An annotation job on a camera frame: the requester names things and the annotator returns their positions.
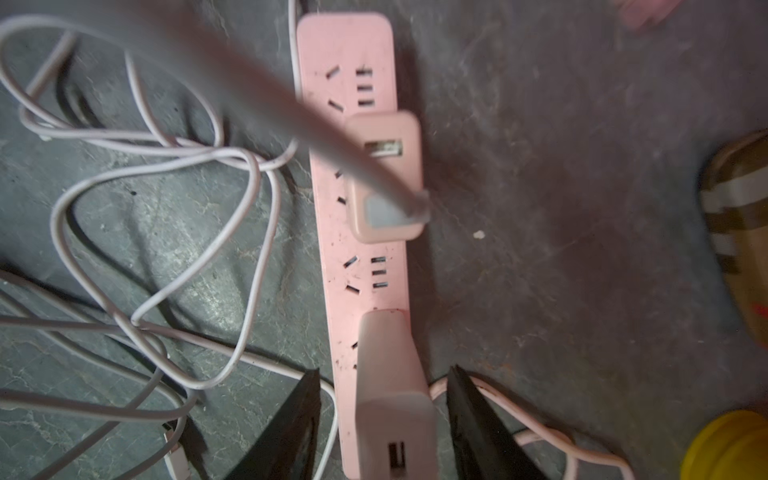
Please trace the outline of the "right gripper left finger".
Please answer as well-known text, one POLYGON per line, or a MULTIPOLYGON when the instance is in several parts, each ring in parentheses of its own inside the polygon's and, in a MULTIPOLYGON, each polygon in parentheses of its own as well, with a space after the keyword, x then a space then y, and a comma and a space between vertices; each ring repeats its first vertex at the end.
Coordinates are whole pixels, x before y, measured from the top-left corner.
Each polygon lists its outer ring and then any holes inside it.
POLYGON ((311 479, 320 408, 320 374, 311 370, 226 479, 311 479))

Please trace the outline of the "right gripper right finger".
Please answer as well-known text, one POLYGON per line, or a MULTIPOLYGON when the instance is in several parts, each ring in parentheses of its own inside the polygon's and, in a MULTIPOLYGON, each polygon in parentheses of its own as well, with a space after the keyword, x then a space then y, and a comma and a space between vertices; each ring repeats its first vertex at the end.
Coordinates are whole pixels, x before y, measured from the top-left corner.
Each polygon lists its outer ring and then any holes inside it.
POLYGON ((446 396, 459 478, 545 477, 459 366, 453 366, 447 375, 446 396))

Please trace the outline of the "small white square box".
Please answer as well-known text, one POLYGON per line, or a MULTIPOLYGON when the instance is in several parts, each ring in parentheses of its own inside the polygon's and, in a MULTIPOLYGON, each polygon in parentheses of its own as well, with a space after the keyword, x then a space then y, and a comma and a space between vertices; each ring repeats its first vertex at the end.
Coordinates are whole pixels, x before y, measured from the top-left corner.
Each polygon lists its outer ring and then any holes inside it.
POLYGON ((357 370, 360 477, 436 479, 436 409, 404 312, 363 316, 357 370))

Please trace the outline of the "pink USB charger adapter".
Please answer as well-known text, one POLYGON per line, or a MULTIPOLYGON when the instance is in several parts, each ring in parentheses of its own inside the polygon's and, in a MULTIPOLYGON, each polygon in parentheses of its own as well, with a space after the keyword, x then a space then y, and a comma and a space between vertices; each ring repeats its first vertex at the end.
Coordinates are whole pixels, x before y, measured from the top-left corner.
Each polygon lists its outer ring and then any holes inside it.
POLYGON ((429 221, 420 123, 408 111, 358 114, 345 133, 365 155, 346 179, 352 235, 361 243, 410 241, 429 221))

